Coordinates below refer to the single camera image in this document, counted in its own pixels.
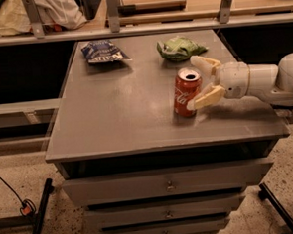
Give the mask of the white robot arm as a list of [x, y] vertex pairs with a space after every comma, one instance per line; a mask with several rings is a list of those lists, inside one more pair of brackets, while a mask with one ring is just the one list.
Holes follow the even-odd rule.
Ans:
[[246, 64], [192, 56], [191, 65], [205, 75], [209, 83], [187, 104], [188, 110], [217, 104], [222, 98], [254, 96], [265, 103], [293, 106], [293, 53], [276, 64]]

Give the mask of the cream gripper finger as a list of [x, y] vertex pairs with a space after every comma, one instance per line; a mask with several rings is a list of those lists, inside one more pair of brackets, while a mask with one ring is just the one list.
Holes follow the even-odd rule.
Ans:
[[194, 96], [187, 103], [188, 110], [198, 110], [204, 106], [217, 104], [225, 95], [225, 88], [221, 85], [207, 85], [201, 93]]
[[219, 60], [200, 56], [191, 56], [190, 63], [207, 77], [215, 76], [220, 67]]

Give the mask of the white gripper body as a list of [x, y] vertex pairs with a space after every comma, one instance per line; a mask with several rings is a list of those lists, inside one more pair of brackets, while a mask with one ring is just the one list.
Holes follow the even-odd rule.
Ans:
[[225, 63], [217, 70], [216, 81], [225, 89], [225, 98], [242, 98], [249, 86], [249, 67], [243, 62]]

